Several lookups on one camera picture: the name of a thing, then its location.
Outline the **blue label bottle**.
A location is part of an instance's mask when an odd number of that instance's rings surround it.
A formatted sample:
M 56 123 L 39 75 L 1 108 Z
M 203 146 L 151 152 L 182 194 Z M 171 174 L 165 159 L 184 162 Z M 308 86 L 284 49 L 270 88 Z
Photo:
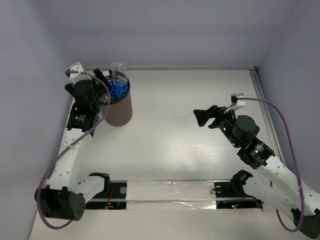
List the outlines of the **blue label bottle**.
M 103 74 L 104 78 L 106 79 L 106 81 L 109 83 L 109 85 L 113 86 L 113 79 L 112 79 L 110 72 L 103 71 L 102 74 Z
M 111 75 L 115 98 L 121 99 L 128 91 L 127 64 L 119 61 L 112 62 Z

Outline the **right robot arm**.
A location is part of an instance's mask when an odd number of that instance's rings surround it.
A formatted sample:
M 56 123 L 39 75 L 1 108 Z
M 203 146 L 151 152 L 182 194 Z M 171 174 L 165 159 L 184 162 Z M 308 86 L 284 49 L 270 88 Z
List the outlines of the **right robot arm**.
M 193 113 L 200 127 L 213 119 L 208 127 L 221 130 L 231 145 L 239 150 L 238 157 L 270 181 L 264 184 L 253 174 L 240 170 L 228 185 L 235 196 L 256 197 L 288 217 L 308 238 L 320 236 L 320 194 L 299 180 L 298 175 L 257 138 L 260 128 L 253 118 L 237 116 L 233 110 L 216 105 L 207 110 L 195 109 Z

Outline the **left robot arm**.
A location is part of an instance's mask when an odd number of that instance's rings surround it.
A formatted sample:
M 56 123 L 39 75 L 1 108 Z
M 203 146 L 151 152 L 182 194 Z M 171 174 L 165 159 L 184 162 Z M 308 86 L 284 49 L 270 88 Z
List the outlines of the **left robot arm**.
M 39 217 L 53 230 L 80 220 L 86 204 L 96 195 L 104 198 L 112 193 L 107 173 L 92 172 L 78 178 L 84 147 L 104 120 L 99 116 L 100 98 L 110 92 L 107 82 L 87 73 L 79 64 L 65 74 L 70 80 L 65 89 L 74 98 L 66 124 L 66 143 L 44 173 L 34 196 Z

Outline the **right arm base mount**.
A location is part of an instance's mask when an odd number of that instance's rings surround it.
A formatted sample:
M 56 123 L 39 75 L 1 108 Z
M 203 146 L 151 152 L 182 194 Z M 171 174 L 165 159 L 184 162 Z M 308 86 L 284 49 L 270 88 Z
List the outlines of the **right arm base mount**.
M 215 181 L 210 194 L 215 197 L 217 209 L 263 209 L 263 201 L 247 195 L 244 190 L 230 180 Z

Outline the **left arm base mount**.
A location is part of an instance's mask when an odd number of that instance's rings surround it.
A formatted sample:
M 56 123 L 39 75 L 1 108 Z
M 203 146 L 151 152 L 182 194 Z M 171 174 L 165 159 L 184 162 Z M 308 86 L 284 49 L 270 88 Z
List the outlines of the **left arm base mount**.
M 125 210 L 127 208 L 127 182 L 112 181 L 108 193 L 98 193 L 86 205 L 86 210 Z

